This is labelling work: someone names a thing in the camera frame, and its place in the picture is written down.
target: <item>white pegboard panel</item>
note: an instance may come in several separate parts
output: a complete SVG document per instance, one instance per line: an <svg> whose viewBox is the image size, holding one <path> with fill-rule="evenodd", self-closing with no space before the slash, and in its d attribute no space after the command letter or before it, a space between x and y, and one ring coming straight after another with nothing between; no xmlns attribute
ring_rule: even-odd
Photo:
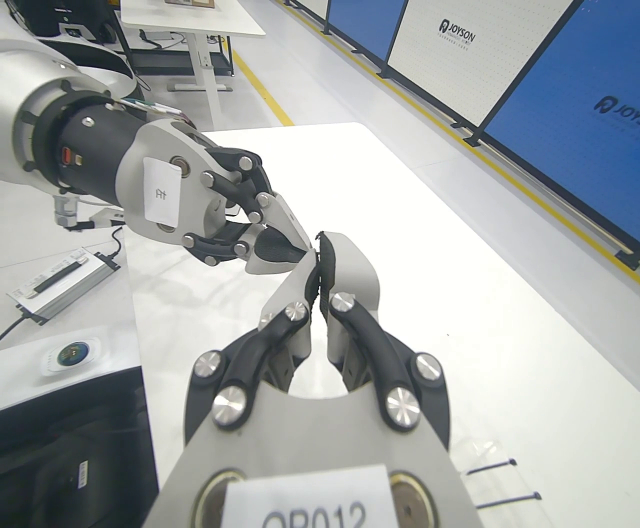
<svg viewBox="0 0 640 528"><path fill-rule="evenodd" d="M409 0L389 65L479 125L570 3Z"/></svg>
<svg viewBox="0 0 640 528"><path fill-rule="evenodd" d="M326 20L326 7L328 3L329 0L302 0L299 2L300 5L303 5L323 20Z"/></svg>

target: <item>yellow floor line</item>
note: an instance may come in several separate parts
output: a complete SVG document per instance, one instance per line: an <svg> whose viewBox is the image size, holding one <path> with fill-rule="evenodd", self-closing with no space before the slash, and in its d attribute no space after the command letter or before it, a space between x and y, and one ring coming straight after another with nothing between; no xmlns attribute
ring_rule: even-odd
<svg viewBox="0 0 640 528"><path fill-rule="evenodd" d="M292 127L293 121L282 109L282 106L278 104L278 102L273 98L269 91L264 87L264 84L261 83L260 79L255 76L255 74L251 71L251 68L246 65L246 62L242 60L242 57L238 55L238 52L234 51L233 53L234 64L237 65L238 68L240 68L240 71L249 80L251 85L255 88L255 91L260 94L260 97L262 97L262 99L264 99L264 102L267 104L273 114L278 118L278 121L280 121L280 123L282 123L284 127Z"/></svg>
<svg viewBox="0 0 640 528"><path fill-rule="evenodd" d="M620 271L624 272L627 276L633 279L635 282L640 284L640 275L636 272L632 271L626 265L624 265L620 260L618 260L615 255L611 254L611 251L608 250L605 246L600 244L597 240L593 239L589 234L585 233L582 229L572 223L568 218L557 212L551 205L546 203L540 197L536 196L530 189L528 189L522 182L518 179L514 178L514 176L510 175L507 171L501 168L495 161L491 160L487 156L485 156L482 152L478 151L476 148L467 145L463 138L458 136L451 128L437 118L432 116L420 103L413 100L407 94L405 94L402 90L400 90L396 85L391 82L378 77L377 71L373 68L363 64L359 60L355 58L355 55L351 53L351 51L345 49L338 41L335 36L325 35L322 32L322 29L318 28L311 20L301 15L297 10L293 7L286 6L282 4L282 6L287 9L293 16L295 16L298 20L300 20L304 25L308 26L312 31L323 37L330 45L332 45L336 50L342 53L346 58L357 64L362 70L367 72L371 77L373 77L377 82L384 85L388 90L392 91L396 94L400 99L405 101L409 106L418 111L424 117L426 117L431 123L436 125L440 130L446 133L450 138L454 139L461 147L464 147L466 150L471 152L474 156L476 156L480 161L482 161L485 165L489 166L495 172L497 172L500 176L502 176L505 180L507 180L511 185L517 188L521 193L523 193L527 198L535 202L539 207L544 209L545 212L549 213L553 216L558 222L564 225L569 231L575 234L578 238L587 243L590 247L596 250L600 255L605 257L611 264L616 266Z"/></svg>

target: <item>white label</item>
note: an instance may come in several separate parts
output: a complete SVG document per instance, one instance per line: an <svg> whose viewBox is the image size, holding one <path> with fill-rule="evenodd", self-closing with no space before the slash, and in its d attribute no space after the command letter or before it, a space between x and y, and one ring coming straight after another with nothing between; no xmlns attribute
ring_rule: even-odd
<svg viewBox="0 0 640 528"><path fill-rule="evenodd" d="M80 462L78 466L78 489L84 488L89 478L89 461Z"/></svg>
<svg viewBox="0 0 640 528"><path fill-rule="evenodd" d="M222 528L397 528L385 466L232 483Z"/></svg>
<svg viewBox="0 0 640 528"><path fill-rule="evenodd" d="M152 157L143 160L145 168L145 218L150 222L178 227L180 215L180 168Z"/></svg>

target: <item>joyson logo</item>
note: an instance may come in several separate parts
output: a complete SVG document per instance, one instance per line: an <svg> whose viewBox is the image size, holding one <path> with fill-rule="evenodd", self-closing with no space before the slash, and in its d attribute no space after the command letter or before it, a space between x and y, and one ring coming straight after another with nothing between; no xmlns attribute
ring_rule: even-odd
<svg viewBox="0 0 640 528"><path fill-rule="evenodd" d="M617 97L613 95L607 95L600 99L595 106L594 110L597 110L601 114L610 113L611 116L618 118L626 123L635 123L640 125L640 106L629 106L623 104Z"/></svg>
<svg viewBox="0 0 640 528"><path fill-rule="evenodd" d="M447 19L443 19L440 23L439 35L440 37L445 38L449 42L457 44L464 49L468 49L469 45L476 37L476 35L471 33L468 29L465 29L458 24L451 24Z"/></svg>

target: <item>blue panel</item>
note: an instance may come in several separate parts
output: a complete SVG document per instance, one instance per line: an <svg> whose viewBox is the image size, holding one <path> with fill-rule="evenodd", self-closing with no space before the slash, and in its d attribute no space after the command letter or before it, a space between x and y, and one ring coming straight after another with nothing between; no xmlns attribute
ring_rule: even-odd
<svg viewBox="0 0 640 528"><path fill-rule="evenodd" d="M585 0L486 132L640 240L640 1Z"/></svg>
<svg viewBox="0 0 640 528"><path fill-rule="evenodd" d="M329 23L384 60L404 0L332 0Z"/></svg>

